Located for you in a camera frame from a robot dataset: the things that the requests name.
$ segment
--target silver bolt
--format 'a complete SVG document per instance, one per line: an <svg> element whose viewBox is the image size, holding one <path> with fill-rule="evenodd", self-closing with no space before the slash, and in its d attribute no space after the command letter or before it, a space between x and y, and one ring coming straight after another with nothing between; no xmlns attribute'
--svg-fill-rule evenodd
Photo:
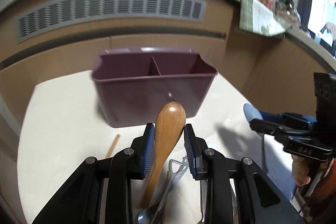
<svg viewBox="0 0 336 224"><path fill-rule="evenodd" d="M208 149L205 149L205 150L204 150L204 153L206 153L206 154L209 155L209 156L212 156L215 152L214 152L213 149L208 148Z"/></svg>
<svg viewBox="0 0 336 224"><path fill-rule="evenodd" d="M132 148L126 148L126 149L124 150L124 153L125 153L126 155L132 155L132 154L134 153L134 150L133 150Z"/></svg>
<svg viewBox="0 0 336 224"><path fill-rule="evenodd" d="M95 157L88 157L88 158L86 158L85 162L87 164L92 164L92 163L95 162L95 160L96 160Z"/></svg>
<svg viewBox="0 0 336 224"><path fill-rule="evenodd" d="M247 164L247 165L250 165L250 164L253 163L253 160L250 159L250 158L244 158L244 159L243 159L243 162L244 162L245 164Z"/></svg>

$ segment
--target wooden chopstick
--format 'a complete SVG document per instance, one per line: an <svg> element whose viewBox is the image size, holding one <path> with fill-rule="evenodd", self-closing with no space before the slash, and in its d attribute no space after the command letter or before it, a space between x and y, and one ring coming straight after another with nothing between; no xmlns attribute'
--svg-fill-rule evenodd
<svg viewBox="0 0 336 224"><path fill-rule="evenodd" d="M113 143L111 144L111 146L110 146L110 148L109 148L109 150L108 150L108 152L107 152L105 158L109 158L109 157L111 157L111 154L112 154L112 152L113 152L113 149L114 149L115 146L117 145L117 142L118 142L119 138L120 138L120 134L117 134L116 137L114 138L114 141L113 141Z"/></svg>

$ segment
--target ventilation grille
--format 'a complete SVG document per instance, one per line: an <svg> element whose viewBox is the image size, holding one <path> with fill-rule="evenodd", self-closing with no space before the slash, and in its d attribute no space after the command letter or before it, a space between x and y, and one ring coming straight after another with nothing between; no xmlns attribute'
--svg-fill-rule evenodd
<svg viewBox="0 0 336 224"><path fill-rule="evenodd" d="M202 21L202 0L53 0L17 17L19 43L38 34L85 21L156 17Z"/></svg>

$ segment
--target white table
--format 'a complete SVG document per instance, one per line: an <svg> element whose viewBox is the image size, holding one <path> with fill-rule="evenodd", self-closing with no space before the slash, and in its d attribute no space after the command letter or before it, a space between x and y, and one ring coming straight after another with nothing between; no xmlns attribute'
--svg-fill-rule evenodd
<svg viewBox="0 0 336 224"><path fill-rule="evenodd" d="M226 79L217 75L197 115L187 119L196 136L224 156L240 160L249 156L261 166L260 137L249 128L243 113L247 99ZM145 126L111 128L99 111L91 71L52 79L37 85L22 126L17 158L18 187L28 224L88 156L105 157L116 134L121 137L112 155L129 147ZM283 190L291 189L291 157L282 145L266 138L269 176ZM168 159L186 154L181 138ZM167 163L152 204L158 201L166 177ZM133 204L138 204L143 181L132 181ZM197 223L201 219L199 183L189 171L182 177L168 203L167 223Z"/></svg>

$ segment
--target green and white cloth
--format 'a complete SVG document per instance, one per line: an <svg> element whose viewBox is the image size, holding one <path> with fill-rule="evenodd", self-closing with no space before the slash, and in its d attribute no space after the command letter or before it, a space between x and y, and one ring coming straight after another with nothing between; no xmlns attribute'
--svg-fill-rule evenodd
<svg viewBox="0 0 336 224"><path fill-rule="evenodd" d="M239 29L272 37L286 32L292 25L277 17L258 0L241 0Z"/></svg>

